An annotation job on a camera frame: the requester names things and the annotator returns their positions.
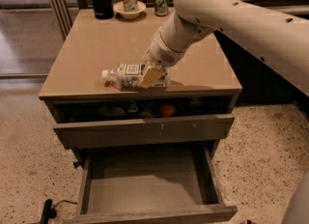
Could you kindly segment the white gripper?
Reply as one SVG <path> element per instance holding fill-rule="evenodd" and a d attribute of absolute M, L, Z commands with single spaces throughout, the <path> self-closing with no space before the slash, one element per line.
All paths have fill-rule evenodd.
<path fill-rule="evenodd" d="M 184 29 L 161 26 L 146 49 L 142 62 L 151 61 L 159 67 L 173 67 L 186 52 Z M 138 83 L 139 87 L 150 88 L 164 74 L 162 69 L 147 65 Z"/>

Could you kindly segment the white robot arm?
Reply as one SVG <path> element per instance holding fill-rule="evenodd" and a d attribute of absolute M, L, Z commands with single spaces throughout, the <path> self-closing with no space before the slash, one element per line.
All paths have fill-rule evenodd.
<path fill-rule="evenodd" d="M 219 31 L 244 48 L 264 66 L 287 80 L 301 93 L 309 93 L 308 21 L 292 15 L 243 3 L 239 0 L 174 0 L 171 17 L 155 32 L 146 52 L 153 70 L 177 64 L 186 50 L 213 31 Z M 250 152 L 253 158 L 271 156 L 271 142 L 278 142 L 279 126 L 258 127 L 237 121 L 238 132 L 232 128 L 238 142 L 234 152 Z M 280 224 L 308 224 L 308 170 L 299 181 Z"/>

